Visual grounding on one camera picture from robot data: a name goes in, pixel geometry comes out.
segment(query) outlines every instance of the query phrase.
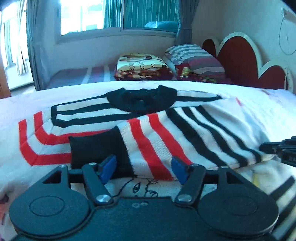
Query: black cuff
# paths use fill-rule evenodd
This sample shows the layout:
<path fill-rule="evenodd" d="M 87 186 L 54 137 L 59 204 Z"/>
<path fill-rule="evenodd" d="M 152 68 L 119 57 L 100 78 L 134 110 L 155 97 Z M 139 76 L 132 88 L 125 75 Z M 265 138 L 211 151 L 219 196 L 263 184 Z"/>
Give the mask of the black cuff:
<path fill-rule="evenodd" d="M 133 177 L 128 153 L 118 127 L 93 136 L 69 137 L 72 152 L 72 169 L 116 155 L 117 166 L 112 178 Z"/>

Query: heart-shaped headboard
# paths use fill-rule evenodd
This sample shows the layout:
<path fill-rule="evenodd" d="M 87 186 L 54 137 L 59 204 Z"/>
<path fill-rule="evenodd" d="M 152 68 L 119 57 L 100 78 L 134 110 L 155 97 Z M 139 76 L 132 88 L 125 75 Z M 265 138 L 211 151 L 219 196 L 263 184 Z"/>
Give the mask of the heart-shaped headboard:
<path fill-rule="evenodd" d="M 280 61 L 262 64 L 256 44 L 242 32 L 228 35 L 221 44 L 207 38 L 202 48 L 216 57 L 225 68 L 226 76 L 236 85 L 282 89 L 293 92 L 293 79 L 288 68 Z"/>

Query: black collar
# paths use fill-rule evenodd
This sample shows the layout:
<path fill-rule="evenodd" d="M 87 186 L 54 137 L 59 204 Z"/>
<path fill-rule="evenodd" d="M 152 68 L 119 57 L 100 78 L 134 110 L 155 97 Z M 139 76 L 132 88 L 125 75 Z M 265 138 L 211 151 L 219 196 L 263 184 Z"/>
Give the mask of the black collar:
<path fill-rule="evenodd" d="M 177 91 L 159 85 L 157 89 L 126 90 L 121 88 L 106 94 L 117 109 L 138 114 L 155 113 L 170 108 L 176 101 Z"/>

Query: white wall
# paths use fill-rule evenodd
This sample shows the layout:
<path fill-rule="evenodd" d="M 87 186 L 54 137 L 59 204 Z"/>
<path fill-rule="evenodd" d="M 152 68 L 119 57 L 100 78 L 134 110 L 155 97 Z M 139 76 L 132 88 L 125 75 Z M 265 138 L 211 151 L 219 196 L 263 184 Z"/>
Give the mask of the white wall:
<path fill-rule="evenodd" d="M 282 7 L 288 9 L 281 0 L 201 0 L 194 21 L 194 41 L 201 44 L 212 33 L 219 41 L 236 31 L 246 33 L 260 49 L 263 64 L 276 59 L 288 66 L 296 93 L 296 53 L 286 56 L 279 46 Z M 289 21 L 283 24 L 281 45 L 286 52 L 296 49 L 296 25 Z"/>
<path fill-rule="evenodd" d="M 110 36 L 56 44 L 54 20 L 56 0 L 48 0 L 45 13 L 43 45 L 52 76 L 62 69 L 100 66 L 116 61 L 121 53 L 140 52 L 162 57 L 174 38 L 159 36 Z"/>
<path fill-rule="evenodd" d="M 205 38 L 211 36 L 217 38 L 222 7 L 223 0 L 200 0 L 192 24 L 192 43 L 202 45 Z"/>

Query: circular base plate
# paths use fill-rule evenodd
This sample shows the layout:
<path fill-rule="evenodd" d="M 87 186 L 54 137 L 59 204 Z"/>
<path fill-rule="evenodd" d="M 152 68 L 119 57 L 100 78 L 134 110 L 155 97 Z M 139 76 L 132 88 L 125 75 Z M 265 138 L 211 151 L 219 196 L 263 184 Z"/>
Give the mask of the circular base plate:
<path fill-rule="evenodd" d="M 88 213 L 89 204 L 82 194 L 59 188 L 55 192 L 46 188 L 40 192 L 29 189 L 15 199 L 9 209 L 13 225 L 33 236 L 53 236 L 70 231 L 81 224 Z"/>
<path fill-rule="evenodd" d="M 213 230 L 233 238 L 264 235 L 279 216 L 271 197 L 240 184 L 227 185 L 204 196 L 198 213 Z"/>

